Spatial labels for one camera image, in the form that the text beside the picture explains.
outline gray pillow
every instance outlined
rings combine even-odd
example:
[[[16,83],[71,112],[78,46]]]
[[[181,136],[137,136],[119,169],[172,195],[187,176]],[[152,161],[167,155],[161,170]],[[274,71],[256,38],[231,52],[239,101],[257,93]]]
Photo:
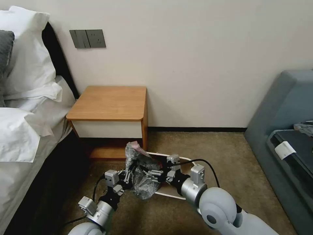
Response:
[[[10,61],[14,42],[14,33],[0,30],[0,107],[5,107],[3,94],[7,78],[7,66]]]

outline pillowcase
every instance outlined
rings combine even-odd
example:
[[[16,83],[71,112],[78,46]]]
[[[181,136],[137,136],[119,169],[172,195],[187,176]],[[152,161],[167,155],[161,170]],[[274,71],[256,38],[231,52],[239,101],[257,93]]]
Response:
[[[0,162],[33,162],[40,136],[53,135],[36,114],[18,108],[0,109]]]
[[[7,66],[9,64],[14,41],[12,31],[0,30],[0,107],[5,107],[3,94],[4,82],[7,77]]]
[[[48,19],[47,13],[16,6],[0,11],[0,29],[15,34],[4,99],[38,98],[38,90],[44,86],[40,95],[54,99],[62,90],[55,83],[55,69],[41,37]],[[58,89],[47,89],[47,84],[53,84]]]

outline black cable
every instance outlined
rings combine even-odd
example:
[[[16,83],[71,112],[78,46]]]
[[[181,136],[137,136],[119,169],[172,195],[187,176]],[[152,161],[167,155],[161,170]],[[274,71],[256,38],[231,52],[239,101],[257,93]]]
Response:
[[[95,186],[94,186],[94,190],[93,190],[93,193],[92,193],[92,200],[93,200],[93,201],[95,201],[97,186],[98,186],[99,182],[100,182],[102,179],[104,179],[104,178],[105,178],[105,176],[104,176],[104,173],[103,173],[103,175],[97,180],[97,182],[96,182],[96,184],[95,184]],[[73,220],[71,220],[71,221],[68,221],[68,222],[62,224],[62,225],[60,226],[60,229],[59,229],[59,230],[61,230],[61,228],[65,227],[66,225],[72,224],[72,223],[74,223],[74,222],[76,222],[76,221],[80,221],[80,220],[82,220],[82,219],[84,219],[84,218],[86,218],[86,215],[84,215],[84,216],[82,216],[82,217],[79,217],[79,218],[77,218],[77,219],[73,219]]]
[[[64,224],[62,224],[62,225],[59,227],[59,234],[60,234],[60,232],[61,232],[61,229],[62,229],[63,227],[65,227],[66,225],[69,225],[69,224],[72,224],[72,223],[74,223],[74,222],[80,221],[80,220],[82,220],[82,219],[84,219],[84,218],[86,218],[86,215],[84,215],[84,216],[82,216],[82,217],[79,217],[79,218],[77,218],[77,219],[70,220],[70,221],[68,221],[68,222],[66,222],[66,223],[64,223]]]
[[[98,183],[99,183],[102,179],[104,179],[104,174],[97,180],[97,182],[96,182],[96,184],[95,184],[95,186],[94,186],[94,191],[93,191],[93,193],[92,193],[92,200],[93,200],[94,202],[96,202],[96,201],[95,201],[95,200],[96,200],[96,190],[97,190]]]
[[[216,184],[220,188],[220,185],[219,185],[219,182],[218,182],[215,170],[213,169],[213,166],[207,160],[204,160],[204,159],[194,159],[194,160],[190,160],[190,161],[187,161],[187,162],[176,163],[176,164],[172,164],[172,165],[184,165],[184,164],[187,164],[187,163],[197,162],[197,161],[205,162],[205,163],[207,163],[209,165],[209,167],[211,168],[211,170],[213,172],[213,175],[215,177]]]

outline crumpled plastic bag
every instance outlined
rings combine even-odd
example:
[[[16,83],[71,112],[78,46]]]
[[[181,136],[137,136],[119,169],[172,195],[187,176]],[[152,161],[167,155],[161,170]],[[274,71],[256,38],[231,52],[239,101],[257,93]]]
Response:
[[[313,120],[294,124],[293,128],[296,131],[300,131],[301,133],[304,133],[310,137],[313,137]]]
[[[150,157],[144,151],[137,141],[129,142],[125,148],[125,169],[128,170],[132,164],[135,164],[135,169],[132,173],[132,192],[140,199],[148,199],[159,189],[160,183],[153,182],[151,179],[146,178],[146,174],[139,167],[142,165],[149,170],[159,170],[160,165],[158,161]]]

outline black headboard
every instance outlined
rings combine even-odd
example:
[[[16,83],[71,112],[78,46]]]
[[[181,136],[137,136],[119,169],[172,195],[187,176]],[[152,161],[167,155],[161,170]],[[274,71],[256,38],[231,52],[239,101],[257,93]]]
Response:
[[[46,48],[48,49],[52,63],[55,68],[56,75],[62,76],[65,79],[65,81],[71,88],[74,97],[78,99],[79,94],[74,84],[71,72],[68,68],[62,48],[49,22],[47,23],[45,29],[42,31],[42,40]]]

